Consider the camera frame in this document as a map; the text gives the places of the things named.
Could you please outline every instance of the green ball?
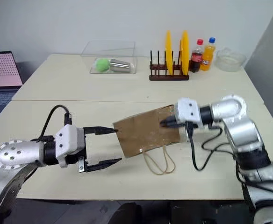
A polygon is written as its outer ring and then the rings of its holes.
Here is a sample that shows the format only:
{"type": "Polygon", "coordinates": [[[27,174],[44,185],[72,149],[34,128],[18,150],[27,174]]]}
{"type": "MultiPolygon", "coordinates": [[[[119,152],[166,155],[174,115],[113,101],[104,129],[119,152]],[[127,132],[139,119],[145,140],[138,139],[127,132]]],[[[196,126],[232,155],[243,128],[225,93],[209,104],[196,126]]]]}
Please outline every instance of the green ball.
{"type": "Polygon", "coordinates": [[[103,72],[109,70],[109,60],[106,58],[100,58],[96,62],[96,70],[103,72]]]}

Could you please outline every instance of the clear plastic box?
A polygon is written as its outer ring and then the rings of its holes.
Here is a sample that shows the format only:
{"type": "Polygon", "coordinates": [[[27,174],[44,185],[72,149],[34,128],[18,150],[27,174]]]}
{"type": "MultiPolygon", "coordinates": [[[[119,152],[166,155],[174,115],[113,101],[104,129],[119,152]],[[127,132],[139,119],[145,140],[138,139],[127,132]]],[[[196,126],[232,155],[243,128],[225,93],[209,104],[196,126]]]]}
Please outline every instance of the clear plastic box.
{"type": "Polygon", "coordinates": [[[91,74],[135,74],[137,58],[134,56],[133,41],[90,41],[81,53],[82,59],[90,66],[90,57],[96,57],[91,74]]]}

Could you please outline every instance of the silver cylinder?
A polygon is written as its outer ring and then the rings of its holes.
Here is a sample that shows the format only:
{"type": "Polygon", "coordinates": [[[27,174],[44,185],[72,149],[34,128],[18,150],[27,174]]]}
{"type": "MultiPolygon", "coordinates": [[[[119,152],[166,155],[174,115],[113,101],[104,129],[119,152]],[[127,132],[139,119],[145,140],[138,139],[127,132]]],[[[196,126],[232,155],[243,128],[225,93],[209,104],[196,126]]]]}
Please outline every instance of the silver cylinder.
{"type": "Polygon", "coordinates": [[[44,161],[44,144],[42,142],[13,141],[4,143],[0,147],[0,167],[3,169],[17,169],[24,164],[38,163],[40,166],[44,161]]]}
{"type": "Polygon", "coordinates": [[[211,105],[212,118],[219,121],[225,118],[231,118],[240,113],[242,105],[238,100],[226,99],[213,103],[211,105]]]}
{"type": "Polygon", "coordinates": [[[129,62],[124,62],[124,61],[119,61],[116,59],[111,59],[110,60],[110,70],[114,72],[125,72],[129,73],[130,72],[130,63],[129,62]]]}

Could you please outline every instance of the laptop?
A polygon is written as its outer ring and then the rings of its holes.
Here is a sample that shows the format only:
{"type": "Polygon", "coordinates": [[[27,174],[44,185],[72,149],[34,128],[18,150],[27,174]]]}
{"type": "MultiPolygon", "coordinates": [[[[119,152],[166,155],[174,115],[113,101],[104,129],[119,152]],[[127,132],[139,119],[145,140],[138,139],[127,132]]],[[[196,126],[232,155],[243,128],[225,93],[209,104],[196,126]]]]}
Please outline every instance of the laptop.
{"type": "Polygon", "coordinates": [[[22,85],[12,52],[0,52],[0,112],[22,85]]]}

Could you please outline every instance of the wooden rack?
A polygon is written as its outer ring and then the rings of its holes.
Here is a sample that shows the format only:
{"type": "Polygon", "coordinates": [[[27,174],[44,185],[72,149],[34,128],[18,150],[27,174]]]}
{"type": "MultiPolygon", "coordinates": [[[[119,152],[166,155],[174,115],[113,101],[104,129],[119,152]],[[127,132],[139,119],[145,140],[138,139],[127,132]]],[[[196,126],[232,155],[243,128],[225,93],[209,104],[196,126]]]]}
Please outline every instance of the wooden rack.
{"type": "Polygon", "coordinates": [[[157,64],[153,64],[152,60],[152,50],[150,51],[150,72],[149,79],[151,81],[181,81],[181,80],[188,80],[189,75],[188,71],[187,74],[184,75],[182,72],[182,66],[179,63],[180,60],[180,51],[178,53],[178,62],[175,64],[175,61],[173,61],[173,75],[168,74],[167,75],[167,66],[166,66],[166,57],[164,56],[164,63],[159,63],[159,50],[157,51],[157,64]]]}

